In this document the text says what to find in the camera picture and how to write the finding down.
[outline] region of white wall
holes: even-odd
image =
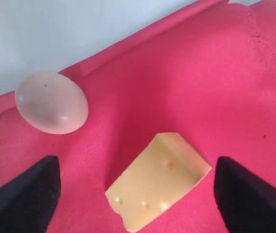
[[[192,1],[0,0],[0,95],[29,72],[59,71]]]

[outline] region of cheese rind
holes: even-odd
[[[106,197],[134,233],[186,195],[211,166],[178,133],[159,133],[128,166]]]

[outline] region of cheese wedge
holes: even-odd
[[[106,191],[128,232],[156,219],[207,175],[211,166],[178,133],[159,133]]]

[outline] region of white egg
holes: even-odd
[[[71,133],[88,117],[87,98],[80,87],[54,72],[29,75],[18,86],[15,100],[21,116],[46,133]]]

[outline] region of red cloth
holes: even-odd
[[[213,166],[236,159],[276,186],[276,2],[201,0],[62,74],[89,100],[74,133],[28,125],[0,97],[0,185],[58,155],[62,195],[49,233],[125,233],[104,192],[155,133],[180,132]],[[214,169],[141,233],[225,233]]]

